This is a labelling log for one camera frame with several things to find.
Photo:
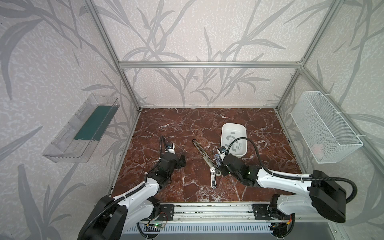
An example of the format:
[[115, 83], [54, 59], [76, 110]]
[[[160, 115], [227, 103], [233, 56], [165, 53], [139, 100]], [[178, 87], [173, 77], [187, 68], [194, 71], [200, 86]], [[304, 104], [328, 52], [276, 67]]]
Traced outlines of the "grey white large stapler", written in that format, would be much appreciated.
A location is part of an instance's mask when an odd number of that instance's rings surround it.
[[215, 168], [215, 175], [220, 176], [222, 173], [219, 167], [217, 166], [216, 162], [209, 157], [209, 155], [206, 153], [206, 151], [203, 149], [203, 147], [198, 143], [196, 139], [193, 139], [192, 142], [194, 146], [198, 149], [198, 151], [201, 153], [201, 155], [203, 156], [203, 159], [209, 165], [209, 167]]

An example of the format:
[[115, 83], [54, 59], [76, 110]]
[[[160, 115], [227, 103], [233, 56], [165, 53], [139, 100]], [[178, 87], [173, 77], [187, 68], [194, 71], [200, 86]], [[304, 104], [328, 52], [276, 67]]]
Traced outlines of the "small white stapler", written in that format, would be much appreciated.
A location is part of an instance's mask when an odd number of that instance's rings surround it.
[[217, 183], [216, 183], [216, 169], [215, 169], [215, 167], [210, 168], [210, 174], [211, 174], [211, 188], [216, 189]]

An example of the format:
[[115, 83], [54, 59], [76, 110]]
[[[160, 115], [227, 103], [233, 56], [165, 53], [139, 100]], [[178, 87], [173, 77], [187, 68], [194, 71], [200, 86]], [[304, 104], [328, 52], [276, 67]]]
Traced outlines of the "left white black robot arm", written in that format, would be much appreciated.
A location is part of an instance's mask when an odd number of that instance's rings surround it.
[[160, 201], [154, 198], [170, 181], [176, 169], [186, 166], [186, 157], [164, 153], [146, 173], [145, 180], [113, 198], [104, 196], [97, 202], [81, 228], [79, 240], [118, 240], [130, 227], [143, 219], [158, 216]]

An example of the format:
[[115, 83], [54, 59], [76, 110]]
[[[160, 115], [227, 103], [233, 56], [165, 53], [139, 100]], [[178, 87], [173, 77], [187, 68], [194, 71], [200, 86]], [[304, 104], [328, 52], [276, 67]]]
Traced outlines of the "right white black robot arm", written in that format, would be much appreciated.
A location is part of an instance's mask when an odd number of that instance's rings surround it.
[[290, 193], [289, 196], [273, 196], [269, 204], [271, 215], [317, 213], [329, 221], [345, 223], [346, 205], [358, 193], [353, 181], [332, 178], [322, 171], [313, 171], [311, 175], [288, 174], [261, 166], [247, 166], [232, 154], [221, 154], [220, 157], [223, 176], [232, 175], [248, 187], [277, 189]]

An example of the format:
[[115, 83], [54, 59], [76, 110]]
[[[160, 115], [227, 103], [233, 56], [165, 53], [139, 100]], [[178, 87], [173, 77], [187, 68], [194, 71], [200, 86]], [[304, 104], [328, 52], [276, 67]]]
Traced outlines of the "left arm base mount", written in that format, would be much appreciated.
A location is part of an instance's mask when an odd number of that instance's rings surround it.
[[172, 221], [175, 213], [175, 205], [160, 204], [154, 207], [154, 217], [156, 221]]

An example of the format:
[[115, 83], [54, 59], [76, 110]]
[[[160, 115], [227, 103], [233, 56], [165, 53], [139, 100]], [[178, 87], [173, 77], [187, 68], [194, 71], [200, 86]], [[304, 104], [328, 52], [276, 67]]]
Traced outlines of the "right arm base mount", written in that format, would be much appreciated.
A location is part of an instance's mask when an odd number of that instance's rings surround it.
[[269, 204], [253, 204], [252, 211], [255, 220], [287, 222], [291, 219], [291, 215], [285, 215], [277, 207], [270, 207]]

